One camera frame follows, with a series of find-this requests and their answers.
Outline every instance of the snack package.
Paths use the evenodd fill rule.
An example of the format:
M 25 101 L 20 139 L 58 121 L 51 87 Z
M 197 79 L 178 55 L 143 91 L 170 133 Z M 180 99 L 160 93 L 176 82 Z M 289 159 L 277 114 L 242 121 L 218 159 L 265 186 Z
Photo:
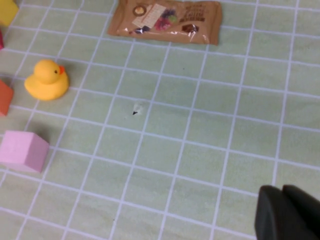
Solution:
M 183 44 L 218 45 L 218 1 L 118 0 L 107 33 Z

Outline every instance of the yellow block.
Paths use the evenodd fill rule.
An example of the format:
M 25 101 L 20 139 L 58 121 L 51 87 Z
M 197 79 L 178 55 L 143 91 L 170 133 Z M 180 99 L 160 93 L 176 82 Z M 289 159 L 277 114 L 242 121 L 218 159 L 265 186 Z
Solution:
M 0 0 L 0 25 L 8 27 L 19 8 L 13 0 Z

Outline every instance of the pink cube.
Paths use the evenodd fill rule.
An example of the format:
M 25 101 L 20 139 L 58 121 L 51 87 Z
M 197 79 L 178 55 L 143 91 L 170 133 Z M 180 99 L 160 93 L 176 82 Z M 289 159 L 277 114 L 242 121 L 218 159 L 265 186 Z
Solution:
M 49 143 L 33 132 L 6 131 L 0 146 L 0 164 L 16 171 L 40 173 Z

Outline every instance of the orange block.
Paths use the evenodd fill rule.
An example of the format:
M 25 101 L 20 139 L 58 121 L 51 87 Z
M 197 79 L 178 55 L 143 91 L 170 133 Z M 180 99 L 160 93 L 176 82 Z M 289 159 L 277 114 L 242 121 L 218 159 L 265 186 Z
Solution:
M 8 114 L 14 91 L 0 79 L 0 117 Z

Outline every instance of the duck's head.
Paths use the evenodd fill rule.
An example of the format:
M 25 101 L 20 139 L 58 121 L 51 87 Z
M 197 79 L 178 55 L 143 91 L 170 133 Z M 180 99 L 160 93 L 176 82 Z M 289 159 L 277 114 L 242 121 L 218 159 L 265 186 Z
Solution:
M 53 84 L 59 80 L 65 72 L 63 66 L 59 66 L 51 59 L 40 60 L 34 67 L 33 73 L 43 84 Z

